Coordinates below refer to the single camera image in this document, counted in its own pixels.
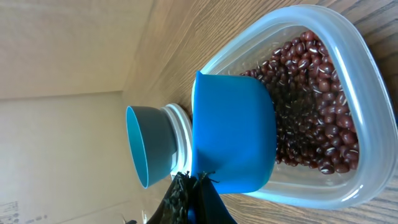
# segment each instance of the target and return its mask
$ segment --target blue scoop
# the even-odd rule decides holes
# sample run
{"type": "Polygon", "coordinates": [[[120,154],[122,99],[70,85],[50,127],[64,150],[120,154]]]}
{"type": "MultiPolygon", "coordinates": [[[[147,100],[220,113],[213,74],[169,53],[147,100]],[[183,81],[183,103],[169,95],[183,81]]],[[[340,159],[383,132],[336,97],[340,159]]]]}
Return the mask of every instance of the blue scoop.
{"type": "Polygon", "coordinates": [[[276,138],[272,101],[258,80],[197,72],[193,175],[215,171],[219,194],[256,191],[271,176],[276,138]]]}

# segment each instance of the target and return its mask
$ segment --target blue object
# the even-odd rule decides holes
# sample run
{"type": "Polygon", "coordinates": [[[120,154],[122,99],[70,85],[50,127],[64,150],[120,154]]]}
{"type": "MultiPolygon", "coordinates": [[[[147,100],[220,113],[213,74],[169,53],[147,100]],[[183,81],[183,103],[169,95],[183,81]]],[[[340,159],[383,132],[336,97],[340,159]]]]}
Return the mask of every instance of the blue object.
{"type": "Polygon", "coordinates": [[[276,123],[271,98],[256,79],[197,72],[192,174],[212,172],[219,194],[253,192],[271,176],[276,123]]]}
{"type": "Polygon", "coordinates": [[[128,106],[126,126],[137,175],[146,189],[170,174],[177,150],[172,125],[161,110],[128,106]]]}

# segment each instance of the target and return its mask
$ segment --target teal cup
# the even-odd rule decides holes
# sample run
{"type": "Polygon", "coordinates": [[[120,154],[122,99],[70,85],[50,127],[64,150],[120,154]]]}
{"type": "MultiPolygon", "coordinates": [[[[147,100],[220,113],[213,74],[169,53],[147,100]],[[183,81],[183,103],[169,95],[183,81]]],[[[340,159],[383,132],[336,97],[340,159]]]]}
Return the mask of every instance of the teal cup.
{"type": "Polygon", "coordinates": [[[146,189],[170,174],[177,145],[167,115],[147,106],[128,106],[127,136],[138,178],[146,189]]]}

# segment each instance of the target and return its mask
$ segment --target clear plastic container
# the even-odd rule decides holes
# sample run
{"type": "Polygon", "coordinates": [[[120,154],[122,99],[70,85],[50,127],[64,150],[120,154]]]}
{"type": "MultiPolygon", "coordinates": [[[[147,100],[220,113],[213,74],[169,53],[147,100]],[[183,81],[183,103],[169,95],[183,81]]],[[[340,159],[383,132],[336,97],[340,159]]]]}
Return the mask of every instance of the clear plastic container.
{"type": "Polygon", "coordinates": [[[270,181],[247,195],[310,208],[357,205],[380,193],[393,176],[398,131],[380,71],[350,21],[320,6],[278,9],[238,35],[201,72],[237,75],[255,68],[273,49],[308,29],[326,45],[346,93],[361,149],[358,170],[323,175],[304,166],[275,165],[270,181]]]}

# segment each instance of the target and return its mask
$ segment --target wood grain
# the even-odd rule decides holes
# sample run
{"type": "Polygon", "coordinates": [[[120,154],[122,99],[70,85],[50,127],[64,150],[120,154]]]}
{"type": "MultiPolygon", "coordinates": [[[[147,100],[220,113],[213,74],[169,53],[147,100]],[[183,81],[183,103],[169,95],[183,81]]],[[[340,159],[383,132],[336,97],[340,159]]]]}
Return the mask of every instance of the wood grain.
{"type": "MultiPolygon", "coordinates": [[[[155,1],[124,88],[126,104],[161,107],[174,102],[190,112],[195,71],[264,14],[295,4],[318,4],[348,18],[376,59],[398,110],[397,1],[155,1]]],[[[224,195],[238,223],[398,223],[398,175],[377,198],[337,211],[224,195]]]]}

